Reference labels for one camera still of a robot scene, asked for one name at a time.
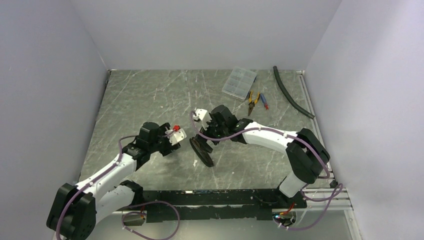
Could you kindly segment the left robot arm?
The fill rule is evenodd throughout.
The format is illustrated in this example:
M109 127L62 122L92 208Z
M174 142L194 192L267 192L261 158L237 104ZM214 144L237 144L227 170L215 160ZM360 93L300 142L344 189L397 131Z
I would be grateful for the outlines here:
M137 135L129 135L127 145L118 142L117 156L85 180L63 184L55 195L46 226L57 240L85 240L112 212L128 207L137 210L148 204L144 189L127 176L146 164L158 152L167 156L187 138L184 129L168 122L145 122Z

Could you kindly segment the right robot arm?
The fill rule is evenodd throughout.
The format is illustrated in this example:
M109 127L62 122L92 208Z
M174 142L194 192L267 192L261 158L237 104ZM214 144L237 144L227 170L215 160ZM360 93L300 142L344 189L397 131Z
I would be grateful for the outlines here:
M300 131L279 130L259 124L248 118L237 119L230 110L219 105L211 112L196 109L190 113L192 124L201 123L201 128L189 142L199 159L207 166L213 167L210 157L213 148L207 143L231 140L245 145L258 145L273 151L285 153L291 172L278 185L275 202L282 208L293 203L295 195L306 185L311 185L321 178L329 178L327 168L331 156L320 140L308 128Z

